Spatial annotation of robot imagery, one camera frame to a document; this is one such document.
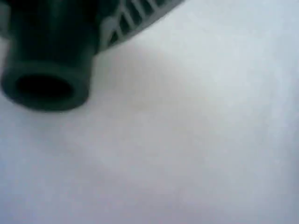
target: nozzle opening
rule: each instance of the nozzle opening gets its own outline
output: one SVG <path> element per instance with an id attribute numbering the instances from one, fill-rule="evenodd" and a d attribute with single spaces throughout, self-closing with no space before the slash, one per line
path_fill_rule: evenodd
<path id="1" fill-rule="evenodd" d="M 20 77 L 15 83 L 15 90 L 30 101 L 54 103 L 71 98 L 72 86 L 62 78 L 48 74 L 29 74 Z"/>

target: gray plastic part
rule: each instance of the gray plastic part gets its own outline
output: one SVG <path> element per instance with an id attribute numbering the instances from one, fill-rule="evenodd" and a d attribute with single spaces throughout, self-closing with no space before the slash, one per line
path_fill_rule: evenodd
<path id="1" fill-rule="evenodd" d="M 183 1 L 184 0 L 119 0 L 115 11 L 100 22 L 99 51 L 104 51 L 127 41 L 159 20 Z M 146 5 L 151 6 L 151 12 L 148 12 Z M 134 22 L 132 10 L 138 12 L 142 22 Z M 9 38 L 9 16 L 10 6 L 8 6 L 4 0 L 0 0 L 0 36 L 4 38 Z M 124 27 L 121 25 L 123 19 L 125 19 L 125 23 L 129 25 L 129 32 L 124 30 Z"/>

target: white surface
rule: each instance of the white surface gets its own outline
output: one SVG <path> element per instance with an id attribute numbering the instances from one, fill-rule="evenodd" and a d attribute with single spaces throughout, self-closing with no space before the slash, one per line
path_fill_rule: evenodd
<path id="1" fill-rule="evenodd" d="M 97 58 L 86 106 L 1 96 L 0 222 L 298 223 L 298 15 L 189 0 Z"/>

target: ribbed grille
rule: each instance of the ribbed grille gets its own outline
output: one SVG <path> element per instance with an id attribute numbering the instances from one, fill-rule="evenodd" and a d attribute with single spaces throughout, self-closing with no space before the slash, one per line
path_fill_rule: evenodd
<path id="1" fill-rule="evenodd" d="M 160 7 L 164 7 L 171 0 L 126 0 L 120 7 L 118 17 L 118 32 L 114 31 L 109 39 L 109 45 L 113 45 L 122 37 L 129 34 L 139 25 L 156 13 Z"/>

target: cylindrical nozzle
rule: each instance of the cylindrical nozzle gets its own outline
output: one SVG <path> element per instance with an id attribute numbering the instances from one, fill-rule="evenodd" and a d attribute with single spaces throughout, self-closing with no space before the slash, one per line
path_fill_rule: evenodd
<path id="1" fill-rule="evenodd" d="M 9 98 L 44 111 L 69 110 L 87 100 L 99 41 L 91 2 L 29 0 L 12 8 L 1 77 Z"/>

